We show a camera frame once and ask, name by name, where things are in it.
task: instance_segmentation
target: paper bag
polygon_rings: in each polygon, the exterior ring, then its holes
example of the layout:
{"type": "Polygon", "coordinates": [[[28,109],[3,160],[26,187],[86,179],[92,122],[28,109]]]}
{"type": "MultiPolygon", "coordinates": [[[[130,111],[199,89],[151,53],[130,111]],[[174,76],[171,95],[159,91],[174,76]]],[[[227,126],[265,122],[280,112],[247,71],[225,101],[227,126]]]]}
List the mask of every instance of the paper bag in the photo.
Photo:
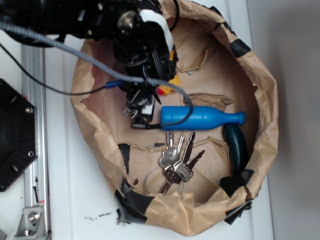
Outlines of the paper bag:
{"type": "MultiPolygon", "coordinates": [[[[232,176],[228,146],[222,127],[218,127],[196,132],[192,154],[201,150],[205,153],[195,165],[192,179],[183,189],[181,185],[172,186],[166,195],[159,194],[165,181],[159,159],[166,149],[161,144],[166,143],[166,132],[131,129],[131,118],[123,115],[126,93],[118,88],[72,96],[71,101],[83,137],[116,196],[120,219],[192,236],[226,219],[234,209],[257,196],[277,154],[278,92],[265,65],[214,8],[188,0],[178,2],[180,22],[172,35],[179,56],[180,86],[190,95],[225,96],[231,100],[224,106],[226,113],[245,113],[241,130],[250,155],[243,172],[246,176],[250,173],[248,182],[231,192],[218,184],[232,176]]],[[[163,16],[171,25],[176,14],[174,3],[166,0],[161,5],[163,16]]],[[[82,51],[125,73],[113,56],[112,44],[110,40],[87,41],[82,51]]],[[[79,60],[72,91],[90,91],[114,80],[79,60]]],[[[163,106],[184,105],[177,92],[162,96],[161,102],[163,106]]],[[[161,105],[157,104],[154,123],[160,121],[160,110],[161,105]]],[[[178,143],[180,135],[188,139],[191,131],[174,134],[174,142],[178,143]]]]}

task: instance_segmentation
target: gray wall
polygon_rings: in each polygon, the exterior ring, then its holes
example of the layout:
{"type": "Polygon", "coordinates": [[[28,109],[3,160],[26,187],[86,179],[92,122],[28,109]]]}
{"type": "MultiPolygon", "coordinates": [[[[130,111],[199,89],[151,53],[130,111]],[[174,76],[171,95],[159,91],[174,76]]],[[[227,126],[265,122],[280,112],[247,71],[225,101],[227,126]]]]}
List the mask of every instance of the gray wall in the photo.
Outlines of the gray wall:
{"type": "Polygon", "coordinates": [[[320,1],[247,0],[253,50],[278,81],[269,173],[275,240],[320,237],[320,1]]]}

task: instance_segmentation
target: key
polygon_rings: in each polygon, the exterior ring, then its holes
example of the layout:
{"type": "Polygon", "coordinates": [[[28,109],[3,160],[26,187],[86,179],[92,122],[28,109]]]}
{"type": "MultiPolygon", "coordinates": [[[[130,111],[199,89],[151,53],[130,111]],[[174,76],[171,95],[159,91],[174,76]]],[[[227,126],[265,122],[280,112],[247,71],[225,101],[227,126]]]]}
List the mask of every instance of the key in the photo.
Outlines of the key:
{"type": "Polygon", "coordinates": [[[187,161],[187,163],[182,162],[182,164],[177,168],[176,173],[180,174],[182,177],[182,180],[186,183],[188,182],[194,175],[194,172],[192,169],[196,165],[196,163],[199,161],[199,159],[202,157],[202,155],[205,153],[205,150],[202,150],[199,152],[193,159],[187,161]]]}
{"type": "Polygon", "coordinates": [[[168,147],[166,150],[162,153],[163,157],[171,157],[175,154],[175,147],[174,147],[174,133],[173,132],[167,132],[166,133],[166,141],[168,143],[168,147]]]}
{"type": "Polygon", "coordinates": [[[160,158],[159,164],[161,167],[165,169],[169,165],[174,165],[176,162],[180,160],[181,148],[184,144],[184,141],[185,141],[185,137],[181,136],[178,147],[173,156],[163,156],[162,158],[160,158]]]}
{"type": "Polygon", "coordinates": [[[166,178],[166,181],[162,185],[162,187],[159,191],[160,194],[163,194],[163,195],[166,194],[166,192],[168,192],[168,190],[172,184],[181,184],[183,182],[181,175],[179,173],[176,173],[175,171],[173,171],[171,165],[167,166],[164,169],[163,174],[166,178]]]}
{"type": "Polygon", "coordinates": [[[195,132],[191,133],[190,139],[189,139],[189,141],[188,141],[188,143],[186,145],[186,148],[185,148],[185,151],[184,151],[184,154],[183,154],[183,158],[173,165],[173,170],[174,171],[177,171],[177,169],[180,167],[180,165],[183,162],[186,164],[189,161],[190,156],[191,156],[191,152],[192,152],[192,148],[194,146],[195,138],[196,138],[196,133],[195,132]]]}

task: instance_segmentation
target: yellow object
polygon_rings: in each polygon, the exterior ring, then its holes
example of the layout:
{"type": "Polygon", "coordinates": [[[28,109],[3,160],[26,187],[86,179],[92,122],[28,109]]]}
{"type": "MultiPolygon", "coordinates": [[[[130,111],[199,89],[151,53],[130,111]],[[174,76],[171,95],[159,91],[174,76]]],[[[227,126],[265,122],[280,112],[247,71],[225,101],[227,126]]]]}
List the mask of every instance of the yellow object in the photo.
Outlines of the yellow object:
{"type": "MultiPolygon", "coordinates": [[[[175,75],[174,78],[172,78],[169,81],[170,84],[179,86],[180,85],[180,78],[178,77],[178,75],[175,75]]],[[[165,96],[168,95],[169,93],[171,93],[171,91],[173,91],[172,88],[168,87],[168,86],[164,86],[164,85],[160,85],[158,86],[157,92],[159,95],[165,96]]]]}

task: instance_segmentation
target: blue toy bottle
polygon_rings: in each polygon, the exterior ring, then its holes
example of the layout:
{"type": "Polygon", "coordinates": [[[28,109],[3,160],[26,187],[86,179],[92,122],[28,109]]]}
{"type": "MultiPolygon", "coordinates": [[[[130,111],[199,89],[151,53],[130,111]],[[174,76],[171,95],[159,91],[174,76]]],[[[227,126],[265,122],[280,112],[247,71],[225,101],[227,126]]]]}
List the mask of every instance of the blue toy bottle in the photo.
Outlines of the blue toy bottle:
{"type": "MultiPolygon", "coordinates": [[[[161,123],[167,124],[182,120],[189,112],[188,106],[164,106],[161,109],[161,123]]],[[[162,127],[163,130],[210,130],[224,124],[245,122],[245,114],[225,113],[210,106],[195,106],[192,115],[183,123],[162,127]]]]}

